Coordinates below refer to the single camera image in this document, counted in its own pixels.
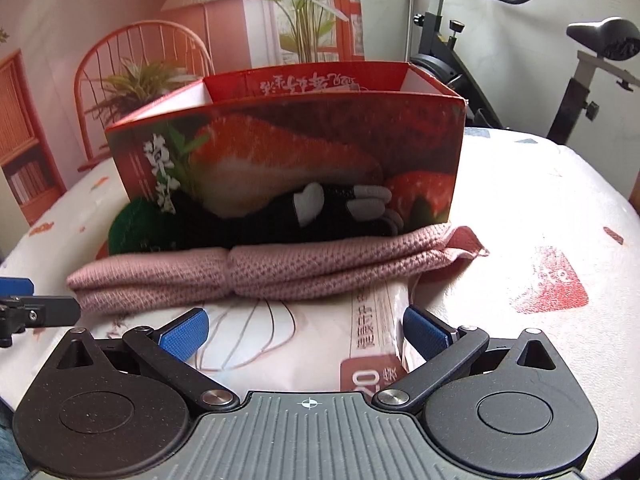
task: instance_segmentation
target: painted chair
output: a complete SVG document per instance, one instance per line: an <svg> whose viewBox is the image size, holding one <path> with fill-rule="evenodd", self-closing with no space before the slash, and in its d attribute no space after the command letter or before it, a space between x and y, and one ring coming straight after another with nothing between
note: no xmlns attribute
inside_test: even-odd
<svg viewBox="0 0 640 480"><path fill-rule="evenodd" d="M102 38L86 53L74 80L76 111L87 158L78 171L90 170L111 156L104 135L109 124L89 110L108 96L104 78L120 73L122 59L138 65L167 60L193 75L215 74L204 42L179 23L145 20L114 30Z"/></svg>

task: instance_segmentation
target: white tablecloth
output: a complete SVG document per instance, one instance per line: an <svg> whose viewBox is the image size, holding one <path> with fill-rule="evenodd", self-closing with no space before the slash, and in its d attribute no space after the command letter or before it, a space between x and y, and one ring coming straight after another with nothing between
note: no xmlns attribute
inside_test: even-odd
<svg viewBox="0 0 640 480"><path fill-rule="evenodd" d="M66 276L95 258L126 203L113 162L102 163L40 219L0 275L31 278L37 294L66 294ZM491 336L544 330L598 415L584 472L600 478L613 471L640 450L640 218L568 148L469 129L450 219L471 226L490 256L457 277L423 280L414 303ZM183 311L143 314L127 324L160 326ZM97 327L95 336L114 326L81 323ZM11 407L65 332L27 332L0 351L0 397Z"/></svg>

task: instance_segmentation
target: bookshelf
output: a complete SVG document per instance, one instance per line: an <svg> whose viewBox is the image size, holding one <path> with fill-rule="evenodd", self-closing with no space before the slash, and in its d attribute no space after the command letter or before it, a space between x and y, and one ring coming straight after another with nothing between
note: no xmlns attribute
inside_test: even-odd
<svg viewBox="0 0 640 480"><path fill-rule="evenodd" d="M0 169L29 225L64 193L31 103L20 51L0 60Z"/></svg>

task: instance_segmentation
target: exercise bike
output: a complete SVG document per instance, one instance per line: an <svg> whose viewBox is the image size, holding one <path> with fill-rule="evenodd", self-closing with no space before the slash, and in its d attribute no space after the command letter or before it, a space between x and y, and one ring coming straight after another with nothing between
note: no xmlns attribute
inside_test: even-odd
<svg viewBox="0 0 640 480"><path fill-rule="evenodd" d="M628 92L634 91L631 85L640 87L640 79L606 61L626 61L640 54L640 30L632 22L609 18L598 23L572 23L566 33L596 56L578 51L578 67L546 136L556 144L566 144L583 110L588 120L596 119L600 107L593 101L587 102L596 69L620 78L618 85Z"/></svg>
<svg viewBox="0 0 640 480"><path fill-rule="evenodd" d="M531 0L498 1L508 5L521 5ZM449 28L452 35L445 39L440 34L443 5L444 0L433 0L430 2L428 12L412 17L412 24L422 28L422 35L418 54L411 56L408 60L467 99L467 126L502 129L503 125L494 108L454 50L458 40L457 34L461 34L464 30L464 23L451 20ZM413 0L410 0L410 6L413 7Z"/></svg>

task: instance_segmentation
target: bike seat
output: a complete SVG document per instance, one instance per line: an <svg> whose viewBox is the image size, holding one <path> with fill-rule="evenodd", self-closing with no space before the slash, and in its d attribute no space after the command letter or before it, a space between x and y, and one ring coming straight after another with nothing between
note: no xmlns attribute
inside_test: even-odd
<svg viewBox="0 0 640 480"><path fill-rule="evenodd" d="M598 23L572 23L569 38L613 61L626 61L640 53L640 30L629 20L607 18Z"/></svg>

